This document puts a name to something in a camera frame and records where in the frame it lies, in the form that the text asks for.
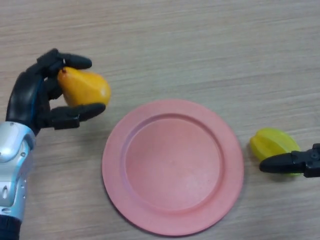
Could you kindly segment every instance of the pear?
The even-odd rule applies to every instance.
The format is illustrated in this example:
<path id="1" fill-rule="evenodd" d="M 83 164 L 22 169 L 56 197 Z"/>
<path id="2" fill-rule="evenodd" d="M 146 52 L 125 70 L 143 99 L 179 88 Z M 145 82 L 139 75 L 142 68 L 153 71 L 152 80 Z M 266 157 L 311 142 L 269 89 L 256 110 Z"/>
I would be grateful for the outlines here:
<path id="1" fill-rule="evenodd" d="M 107 106 L 110 101 L 111 88 L 97 73 L 64 67 L 59 71 L 57 79 L 64 100 L 70 107 L 93 103 Z"/>

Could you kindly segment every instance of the wooden table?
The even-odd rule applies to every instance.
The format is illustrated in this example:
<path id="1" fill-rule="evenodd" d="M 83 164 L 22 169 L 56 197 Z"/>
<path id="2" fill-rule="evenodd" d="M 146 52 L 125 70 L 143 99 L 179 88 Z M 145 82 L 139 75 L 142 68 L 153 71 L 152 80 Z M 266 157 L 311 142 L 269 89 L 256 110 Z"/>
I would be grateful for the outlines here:
<path id="1" fill-rule="evenodd" d="M 319 180 L 261 173 L 248 148 L 263 127 L 287 131 L 304 150 L 320 142 L 318 0 L 3 0 L 2 120 L 19 73 L 54 47 L 90 57 L 113 96 L 79 129 L 40 132 L 21 240 L 161 239 L 112 207 L 101 157 L 125 114 L 162 98 L 217 112 L 245 158 L 234 208 L 189 240 L 320 239 Z"/>

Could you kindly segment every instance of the silver robotic wrist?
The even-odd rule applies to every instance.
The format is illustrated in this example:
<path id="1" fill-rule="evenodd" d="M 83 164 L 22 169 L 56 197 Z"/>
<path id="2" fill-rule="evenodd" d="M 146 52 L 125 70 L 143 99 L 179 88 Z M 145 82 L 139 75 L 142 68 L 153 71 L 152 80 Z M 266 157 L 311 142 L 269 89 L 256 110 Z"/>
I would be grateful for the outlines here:
<path id="1" fill-rule="evenodd" d="M 35 143 L 36 137 L 29 127 L 10 121 L 0 124 L 0 215 L 21 222 Z"/>

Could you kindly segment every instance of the table surface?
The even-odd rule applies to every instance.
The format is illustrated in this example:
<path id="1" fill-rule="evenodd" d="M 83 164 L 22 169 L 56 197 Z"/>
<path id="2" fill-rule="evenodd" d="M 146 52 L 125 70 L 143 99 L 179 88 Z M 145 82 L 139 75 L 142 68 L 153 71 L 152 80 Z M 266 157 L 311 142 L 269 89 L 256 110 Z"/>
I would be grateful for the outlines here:
<path id="1" fill-rule="evenodd" d="M 88 56 L 112 88 L 99 117 L 42 130 L 21 240 L 153 240 L 112 207 L 101 157 L 117 122 L 163 98 L 222 116 L 243 149 L 239 200 L 189 240 L 320 239 L 318 179 L 261 173 L 248 141 L 263 127 L 319 142 L 318 0 L 4 0 L 0 5 L 0 113 L 19 73 L 51 48 Z M 63 105 L 63 99 L 52 106 Z"/>

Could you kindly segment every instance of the robotic hand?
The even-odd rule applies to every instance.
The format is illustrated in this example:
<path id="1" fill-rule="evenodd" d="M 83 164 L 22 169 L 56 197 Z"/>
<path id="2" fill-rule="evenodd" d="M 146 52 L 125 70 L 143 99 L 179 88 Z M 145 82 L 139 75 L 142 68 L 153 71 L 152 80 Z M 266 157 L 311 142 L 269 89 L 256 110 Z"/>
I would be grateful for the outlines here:
<path id="1" fill-rule="evenodd" d="M 320 143 L 307 151 L 292 151 L 266 158 L 260 170 L 274 174 L 303 174 L 306 178 L 320 177 Z"/>
<path id="2" fill-rule="evenodd" d="M 13 87 L 5 122 L 0 124 L 0 239 L 18 240 L 24 219 L 27 177 L 32 151 L 42 128 L 78 128 L 101 114 L 106 106 L 93 103 L 51 109 L 50 100 L 62 95 L 58 72 L 63 67 L 88 69 L 90 59 L 52 49 L 22 72 Z"/>

